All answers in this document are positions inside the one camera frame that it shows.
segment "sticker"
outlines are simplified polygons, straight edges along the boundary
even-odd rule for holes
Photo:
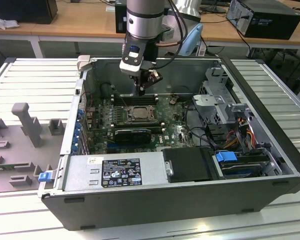
[[[101,161],[103,159],[103,156],[88,157],[88,161],[86,164],[101,164]]]
[[[100,161],[98,157],[90,158]],[[140,159],[103,160],[101,185],[103,188],[142,185]]]

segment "blue plastic clip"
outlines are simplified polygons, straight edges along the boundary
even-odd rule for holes
[[[73,143],[77,144],[78,141],[79,141],[79,138],[78,138],[78,137],[73,137],[73,138],[72,138],[72,142],[73,142]]]
[[[80,131],[78,129],[74,129],[74,136],[79,136],[80,135]]]
[[[74,125],[74,127],[75,127],[76,129],[81,129],[82,125],[81,125],[81,123],[76,122],[75,125]]]
[[[76,153],[78,151],[78,147],[76,145],[72,145],[71,146],[71,151],[73,151],[74,153]]]
[[[41,182],[51,182],[52,181],[52,172],[42,172],[39,174],[38,181]]]
[[[78,109],[78,117],[82,117],[84,115],[84,111]]]
[[[218,162],[238,161],[238,158],[233,151],[220,151],[215,156]]]

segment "white paper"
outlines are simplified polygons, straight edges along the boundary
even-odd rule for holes
[[[5,30],[6,28],[17,28],[19,27],[18,22],[15,20],[3,20],[0,19],[0,29]]]

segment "green circuit board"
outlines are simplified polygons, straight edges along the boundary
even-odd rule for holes
[[[194,147],[194,142],[185,127],[185,111],[187,104],[184,101],[177,101],[170,104],[171,96],[159,96],[155,105],[113,105],[111,100],[103,100],[95,106],[93,113],[95,122],[90,131],[93,135],[93,154],[114,154],[114,153],[141,153],[156,152],[164,148]],[[128,114],[127,109],[142,109],[145,113],[151,112],[150,124],[160,126],[120,127],[126,124],[129,119],[136,117],[136,121],[143,121]],[[120,145],[115,142],[115,131],[118,129],[150,129],[151,141],[143,145]]]

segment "side panel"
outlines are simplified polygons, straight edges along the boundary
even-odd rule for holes
[[[108,228],[258,212],[300,177],[42,199],[67,230]]]

